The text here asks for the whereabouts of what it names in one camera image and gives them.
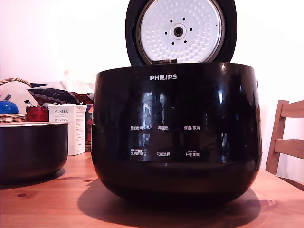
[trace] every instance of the lid hinge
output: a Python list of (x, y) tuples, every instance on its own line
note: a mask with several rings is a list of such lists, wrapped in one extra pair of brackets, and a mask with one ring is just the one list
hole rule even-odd
[(175, 64), (175, 63), (177, 63), (177, 59), (162, 59), (162, 60), (153, 61), (152, 65)]

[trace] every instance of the wooden chair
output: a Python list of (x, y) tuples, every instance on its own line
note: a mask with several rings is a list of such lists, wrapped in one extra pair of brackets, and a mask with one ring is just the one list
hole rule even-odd
[[(290, 104), (289, 101), (280, 100), (275, 117), (266, 164), (266, 170), (273, 175), (277, 174), (281, 153), (304, 159), (304, 140), (283, 140), (286, 118), (304, 118), (304, 101)], [(304, 191), (304, 185), (286, 178), (281, 179)]]

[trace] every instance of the porlex box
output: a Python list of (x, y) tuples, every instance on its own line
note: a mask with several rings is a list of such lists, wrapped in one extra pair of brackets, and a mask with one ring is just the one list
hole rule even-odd
[(86, 105), (49, 105), (48, 108), (50, 122), (71, 123), (68, 125), (68, 155), (84, 153)]

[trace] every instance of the black pot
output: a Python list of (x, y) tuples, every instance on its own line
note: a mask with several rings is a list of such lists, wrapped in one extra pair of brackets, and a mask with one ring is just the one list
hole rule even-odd
[(249, 66), (166, 64), (97, 76), (92, 159), (101, 182), (120, 197), (228, 202), (250, 188), (261, 156)]
[(68, 123), (1, 123), (0, 183), (40, 180), (67, 161)]

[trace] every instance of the table surface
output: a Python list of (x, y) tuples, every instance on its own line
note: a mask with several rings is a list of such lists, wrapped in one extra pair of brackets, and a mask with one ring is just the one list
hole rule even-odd
[(1, 228), (304, 227), (304, 192), (265, 170), (239, 199), (208, 211), (126, 203), (101, 184), (89, 152), (69, 156), (52, 180), (6, 188), (0, 194)]

